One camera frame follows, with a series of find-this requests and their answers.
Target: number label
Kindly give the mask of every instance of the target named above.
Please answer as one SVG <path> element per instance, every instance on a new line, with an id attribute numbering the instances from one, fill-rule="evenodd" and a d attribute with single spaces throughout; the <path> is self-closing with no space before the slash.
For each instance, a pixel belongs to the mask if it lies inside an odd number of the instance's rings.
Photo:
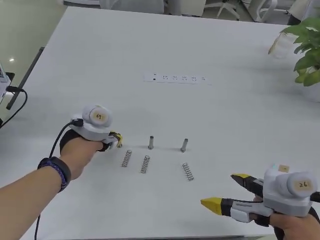
<path id="1" fill-rule="evenodd" d="M 104 122 L 106 120 L 106 115 L 96 111 L 93 113 L 93 118 L 99 122 Z"/>
<path id="2" fill-rule="evenodd" d="M 296 191 L 310 191 L 313 190 L 312 182 L 308 179 L 294 182 Z"/>

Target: floor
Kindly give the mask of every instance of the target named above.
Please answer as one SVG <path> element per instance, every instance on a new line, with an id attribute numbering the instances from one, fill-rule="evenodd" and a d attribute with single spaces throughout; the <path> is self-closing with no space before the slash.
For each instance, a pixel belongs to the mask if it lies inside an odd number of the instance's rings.
<path id="1" fill-rule="evenodd" d="M 59 0 L 0 0 L 0 61 L 7 72 L 14 72 L 18 85 L 38 53 L 47 44 L 66 6 Z M 241 21 L 252 22 L 243 5 L 237 5 Z M 203 18 L 216 18 L 217 8 L 206 9 Z M 235 20 L 226 10 L 221 19 Z M 270 23 L 286 24 L 288 16 L 278 13 Z"/>

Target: black cord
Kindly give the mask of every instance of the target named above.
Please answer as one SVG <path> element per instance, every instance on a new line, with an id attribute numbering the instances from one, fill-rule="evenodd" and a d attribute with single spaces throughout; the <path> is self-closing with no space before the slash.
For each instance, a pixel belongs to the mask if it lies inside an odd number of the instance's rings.
<path id="1" fill-rule="evenodd" d="M 12 92 L 12 93 L 23 92 L 24 95 L 25 95 L 25 99 L 24 99 L 24 102 L 23 102 L 23 104 L 21 105 L 21 107 L 20 107 L 17 111 L 15 111 L 15 113 L 14 113 L 11 117 L 9 117 L 9 119 L 6 120 L 6 121 L 0 126 L 0 129 L 3 128 L 4 125 L 6 125 L 11 119 L 13 119 L 13 118 L 17 115 L 17 113 L 20 112 L 21 109 L 24 108 L 24 106 L 26 105 L 27 100 L 28 100 L 28 93 L 27 93 L 24 89 L 22 89 L 22 88 L 19 88 L 19 87 L 16 87 L 16 86 L 8 86 L 8 87 L 6 88 L 6 90 L 7 90 L 8 92 Z"/>
<path id="2" fill-rule="evenodd" d="M 83 126 L 84 124 L 84 121 L 82 119 L 75 119 L 75 120 L 72 120 L 71 122 L 67 123 L 66 125 L 64 125 L 64 127 L 61 129 L 61 131 L 59 132 L 58 136 L 56 137 L 55 141 L 54 141 L 54 144 L 51 148 L 51 151 L 50 151 L 50 155 L 49 155 L 49 158 L 52 158 L 52 155 L 54 154 L 54 151 L 55 151 L 55 148 L 57 146 L 57 143 L 61 137 L 61 135 L 64 133 L 64 131 L 67 129 L 67 127 L 69 127 L 70 125 L 74 125 L 74 126 L 77 126 L 77 127 L 81 127 Z M 37 220 L 36 220 L 36 225 L 35 225 L 35 231 L 34 231 L 34 240 L 37 240 L 37 235 L 38 235 L 38 230 L 39 230 L 39 223 L 40 223 L 40 217 L 41 217 L 41 214 L 38 216 Z"/>

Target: wristband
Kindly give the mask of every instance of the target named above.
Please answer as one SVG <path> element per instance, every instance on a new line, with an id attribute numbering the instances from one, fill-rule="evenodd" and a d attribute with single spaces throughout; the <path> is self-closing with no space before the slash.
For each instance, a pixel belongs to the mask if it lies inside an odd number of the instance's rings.
<path id="1" fill-rule="evenodd" d="M 46 158 L 42 159 L 41 162 L 39 163 L 37 169 L 41 169 L 41 168 L 47 167 L 47 166 L 50 166 L 54 170 L 56 170 L 61 177 L 61 188 L 59 191 L 59 193 L 60 193 L 70 183 L 71 171 L 70 171 L 68 165 L 64 161 L 62 161 L 61 159 L 59 159 L 55 156 L 51 157 L 51 158 L 46 157 Z"/>

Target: metal pin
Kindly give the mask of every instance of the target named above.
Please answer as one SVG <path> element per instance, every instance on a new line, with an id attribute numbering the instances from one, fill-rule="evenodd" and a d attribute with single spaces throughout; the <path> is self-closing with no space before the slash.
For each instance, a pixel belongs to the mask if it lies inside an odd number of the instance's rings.
<path id="1" fill-rule="evenodd" d="M 154 136 L 150 136 L 148 149 L 154 149 Z"/>
<path id="2" fill-rule="evenodd" d="M 184 153 L 186 151 L 187 143 L 188 143 L 188 138 L 185 138 L 184 141 L 183 141 L 182 147 L 180 148 L 180 151 L 182 153 Z"/>

